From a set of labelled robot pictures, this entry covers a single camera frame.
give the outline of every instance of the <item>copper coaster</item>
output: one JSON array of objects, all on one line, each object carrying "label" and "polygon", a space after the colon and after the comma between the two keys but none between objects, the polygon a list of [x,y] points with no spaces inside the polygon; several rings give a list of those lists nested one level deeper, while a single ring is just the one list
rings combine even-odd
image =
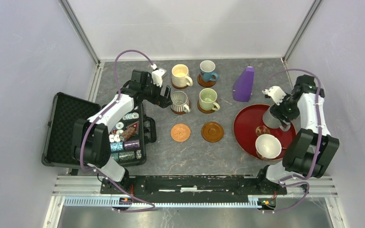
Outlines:
[{"label": "copper coaster", "polygon": [[209,110],[209,111],[203,110],[203,109],[201,108],[201,106],[199,105],[199,100],[198,100],[198,104],[197,104],[197,106],[198,106],[199,111],[201,111],[201,112],[203,112],[203,113],[209,114],[209,113],[214,113],[214,112],[215,112],[215,110],[213,110],[213,109],[211,109],[211,110]]},{"label": "copper coaster", "polygon": [[190,128],[182,123],[175,125],[171,129],[171,137],[177,142],[184,142],[190,137],[190,134],[191,134]]},{"label": "copper coaster", "polygon": [[197,78],[198,84],[202,87],[205,88],[209,88],[212,87],[216,84],[216,81],[209,81],[209,82],[204,82],[201,78],[201,74],[198,74],[198,78]]},{"label": "copper coaster", "polygon": [[223,138],[224,130],[217,122],[208,122],[203,125],[201,133],[204,140],[215,143]]},{"label": "copper coaster", "polygon": [[[190,100],[188,100],[189,102],[188,102],[188,107],[189,108],[191,108],[191,101]],[[174,111],[172,108],[170,108],[171,109],[171,111],[173,112],[173,113],[175,113],[175,114],[178,114],[178,115],[182,115],[182,114],[186,114],[186,112],[176,112],[176,111]]]},{"label": "copper coaster", "polygon": [[178,87],[178,86],[176,86],[176,85],[174,85],[174,84],[173,84],[173,81],[171,81],[171,85],[172,85],[174,88],[176,88],[176,89],[185,89],[185,88],[187,88],[187,87],[188,87],[188,85],[186,85],[186,86],[184,86],[184,87]]}]

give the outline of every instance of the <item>cup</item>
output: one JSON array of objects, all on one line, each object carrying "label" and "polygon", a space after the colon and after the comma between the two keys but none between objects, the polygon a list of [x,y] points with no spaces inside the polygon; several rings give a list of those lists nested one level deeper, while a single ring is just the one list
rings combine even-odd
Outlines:
[{"label": "cup", "polygon": [[184,64],[175,65],[172,70],[172,83],[174,87],[185,88],[186,86],[192,86],[193,82],[190,78],[190,72],[188,67]]},{"label": "cup", "polygon": [[188,100],[188,96],[183,91],[176,91],[171,94],[171,109],[176,113],[189,113],[191,111],[190,108],[190,100]]},{"label": "cup", "polygon": [[199,106],[205,111],[218,111],[220,109],[220,105],[216,103],[217,98],[218,94],[213,89],[203,89],[199,92]]},{"label": "cup", "polygon": [[199,67],[201,68],[201,79],[204,82],[216,81],[219,79],[219,75],[215,72],[216,65],[214,62],[205,60],[201,62]]},{"label": "cup", "polygon": [[269,128],[272,128],[272,129],[280,128],[282,131],[287,132],[290,129],[290,125],[283,127],[280,120],[278,118],[276,118],[275,116],[273,116],[272,113],[270,112],[271,107],[272,106],[270,106],[268,108],[268,110],[264,113],[264,115],[262,115],[262,121]]},{"label": "cup", "polygon": [[272,160],[277,158],[282,151],[279,140],[271,134],[262,134],[255,140],[255,149],[259,158]]}]

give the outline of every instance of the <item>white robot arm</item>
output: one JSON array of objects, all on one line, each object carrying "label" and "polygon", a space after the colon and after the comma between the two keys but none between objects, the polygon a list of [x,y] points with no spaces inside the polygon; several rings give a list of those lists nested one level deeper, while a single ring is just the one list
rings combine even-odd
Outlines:
[{"label": "white robot arm", "polygon": [[118,94],[100,112],[87,120],[79,119],[75,122],[72,157],[80,158],[81,144],[87,128],[97,118],[94,127],[89,133],[84,147],[83,162],[88,166],[99,169],[107,177],[116,182],[122,181],[126,169],[116,161],[110,159],[109,131],[119,120],[143,100],[156,104],[162,108],[171,105],[170,87],[167,86],[164,95],[161,95],[163,76],[166,71],[156,68],[151,74],[145,71],[134,70],[131,80],[121,88],[120,98]]},{"label": "white robot arm", "polygon": [[[313,169],[311,177],[321,177],[339,147],[339,140],[331,137],[325,123],[324,90],[320,89],[317,109],[317,87],[312,76],[299,76],[291,94],[286,94],[279,86],[273,86],[262,92],[275,103],[263,115],[262,119],[267,127],[288,130],[290,121],[300,115],[301,129],[286,149],[282,161],[265,167],[260,171],[261,176],[273,183],[281,183],[284,177],[294,174],[307,176],[310,169]],[[318,122],[322,128],[319,146],[317,146]],[[319,154],[313,163],[316,149]]]}]

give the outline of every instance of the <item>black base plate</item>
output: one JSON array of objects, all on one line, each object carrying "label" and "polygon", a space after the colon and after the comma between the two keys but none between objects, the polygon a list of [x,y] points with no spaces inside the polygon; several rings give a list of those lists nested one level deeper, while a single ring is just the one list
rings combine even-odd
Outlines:
[{"label": "black base plate", "polygon": [[[130,176],[126,186],[133,186],[134,196],[153,203],[248,202],[248,195],[287,194],[286,188],[275,185],[260,191],[259,180],[249,175]],[[209,191],[184,191],[194,187]],[[105,179],[100,193],[121,194]]]}]

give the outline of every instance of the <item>white cup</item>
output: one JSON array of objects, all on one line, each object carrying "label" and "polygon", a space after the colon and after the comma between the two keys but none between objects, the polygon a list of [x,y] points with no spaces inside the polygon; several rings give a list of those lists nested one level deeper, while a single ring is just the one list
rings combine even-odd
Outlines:
[{"label": "white cup", "polygon": [[184,64],[175,65],[172,70],[172,82],[176,87],[192,86],[193,81],[190,78],[188,67]]},{"label": "white cup", "polygon": [[175,112],[182,113],[186,112],[189,113],[191,111],[190,108],[190,100],[188,96],[183,91],[175,91],[171,94],[171,109]]},{"label": "white cup", "polygon": [[220,105],[216,102],[218,94],[210,88],[203,89],[199,92],[199,106],[205,111],[218,111]]},{"label": "white cup", "polygon": [[277,158],[282,151],[279,140],[271,134],[262,134],[255,141],[257,155],[264,160]]}]

